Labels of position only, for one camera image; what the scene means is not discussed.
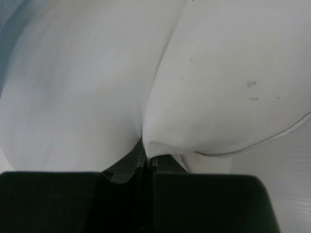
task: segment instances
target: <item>dark stain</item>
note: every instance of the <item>dark stain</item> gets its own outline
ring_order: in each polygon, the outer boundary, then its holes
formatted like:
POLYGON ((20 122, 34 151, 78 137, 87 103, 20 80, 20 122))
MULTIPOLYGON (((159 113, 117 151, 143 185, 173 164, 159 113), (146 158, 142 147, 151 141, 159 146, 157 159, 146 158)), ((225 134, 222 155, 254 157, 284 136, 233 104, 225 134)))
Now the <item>dark stain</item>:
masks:
POLYGON ((251 86, 255 85, 256 83, 257 83, 256 81, 248 81, 247 86, 251 87, 251 86))

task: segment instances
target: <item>stain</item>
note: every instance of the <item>stain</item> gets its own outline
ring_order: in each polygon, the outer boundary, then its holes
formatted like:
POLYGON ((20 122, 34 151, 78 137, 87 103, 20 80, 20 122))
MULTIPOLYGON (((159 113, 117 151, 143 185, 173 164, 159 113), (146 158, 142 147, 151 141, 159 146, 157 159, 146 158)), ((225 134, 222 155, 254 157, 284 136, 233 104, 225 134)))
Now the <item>stain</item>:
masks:
POLYGON ((251 87, 253 85, 255 85, 257 82, 256 81, 247 81, 247 86, 251 87))

